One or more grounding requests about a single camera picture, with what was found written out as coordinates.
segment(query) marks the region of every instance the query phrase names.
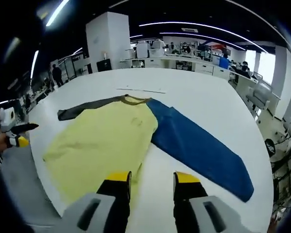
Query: ceiling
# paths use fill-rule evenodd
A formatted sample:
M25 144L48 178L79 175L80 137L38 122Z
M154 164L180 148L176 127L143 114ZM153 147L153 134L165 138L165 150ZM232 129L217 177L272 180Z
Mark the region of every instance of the ceiling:
M49 17L61 0L0 1L0 99L5 99L7 86L31 69L34 52L39 50L34 72L47 69L49 62L84 47L85 25L106 11L129 16L130 36L159 36L160 32L181 32L183 25L164 24L139 27L159 21L182 21L207 24L237 33L253 41L270 41L286 46L285 40L264 21L226 0L170 1L129 0L113 8L120 0L70 0L50 27ZM291 33L291 4L273 0L235 0L253 10L280 30L280 22ZM215 29L197 28L199 34L228 42L243 40Z

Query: cable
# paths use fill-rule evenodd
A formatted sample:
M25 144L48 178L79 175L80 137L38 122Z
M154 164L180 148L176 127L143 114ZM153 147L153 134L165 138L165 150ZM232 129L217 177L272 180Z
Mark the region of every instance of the cable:
M288 138L286 138L286 139L285 139L285 140L283 140L282 142L275 143L275 145L281 144L281 143L283 143L283 142L287 141L287 140L288 140L288 139L290 139L290 138L291 138L291 136L290 136L290 137L288 137Z

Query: yellow t-shirt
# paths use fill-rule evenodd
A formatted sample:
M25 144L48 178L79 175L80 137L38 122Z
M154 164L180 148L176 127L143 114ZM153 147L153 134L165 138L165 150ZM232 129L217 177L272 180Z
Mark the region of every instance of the yellow t-shirt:
M134 179L157 127L145 103L113 102L84 110L43 157L63 200L70 204L96 192L112 172L131 171Z

